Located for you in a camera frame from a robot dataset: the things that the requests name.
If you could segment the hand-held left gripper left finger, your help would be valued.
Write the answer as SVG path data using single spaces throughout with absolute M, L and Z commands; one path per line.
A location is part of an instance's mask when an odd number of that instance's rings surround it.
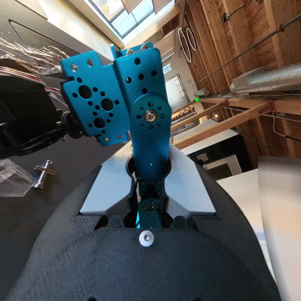
M 131 212 L 135 185 L 132 143 L 127 143 L 102 164 L 80 214 L 119 216 L 124 221 Z

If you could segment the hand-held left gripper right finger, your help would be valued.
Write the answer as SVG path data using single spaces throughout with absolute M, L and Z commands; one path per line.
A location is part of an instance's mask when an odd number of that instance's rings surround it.
M 164 180 L 168 197 L 166 212 L 173 219 L 214 215 L 216 210 L 195 163 L 173 144 L 169 145 L 169 160 L 171 170 Z

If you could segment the blue toy robot arm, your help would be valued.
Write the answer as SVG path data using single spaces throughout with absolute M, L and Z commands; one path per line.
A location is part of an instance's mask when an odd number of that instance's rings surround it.
M 130 131 L 140 228 L 162 228 L 171 107 L 160 51 L 150 42 L 111 51 L 108 65 L 94 51 L 61 60 L 65 81 L 59 90 L 34 74 L 1 66 L 1 158 L 37 152 L 65 135 L 115 145 L 127 141 Z

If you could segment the metal cross wrench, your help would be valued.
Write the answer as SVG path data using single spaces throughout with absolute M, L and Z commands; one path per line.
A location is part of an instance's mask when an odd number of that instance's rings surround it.
M 40 171 L 41 174 L 34 185 L 35 190 L 41 190 L 44 187 L 44 182 L 47 178 L 47 175 L 56 175 L 56 171 L 52 169 L 53 162 L 51 160 L 47 160 L 43 166 L 37 165 L 34 169 L 36 171 Z

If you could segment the small clear plastic bag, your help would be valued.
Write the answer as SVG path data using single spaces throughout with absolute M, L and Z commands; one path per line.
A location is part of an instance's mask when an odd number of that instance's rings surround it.
M 0 196 L 24 197 L 36 179 L 9 159 L 0 160 Z

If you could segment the crumpled clear plastic bag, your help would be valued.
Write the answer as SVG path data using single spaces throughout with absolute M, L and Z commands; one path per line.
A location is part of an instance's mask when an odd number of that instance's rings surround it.
M 0 51 L 1 67 L 55 78 L 62 78 L 60 61 L 78 54 L 27 28 L 19 33 L 1 29 Z

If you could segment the silver air duct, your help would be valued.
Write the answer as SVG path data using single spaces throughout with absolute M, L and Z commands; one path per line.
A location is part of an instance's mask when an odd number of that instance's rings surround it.
M 232 95 L 244 93 L 300 91 L 301 63 L 266 71 L 265 67 L 243 73 L 233 79 Z

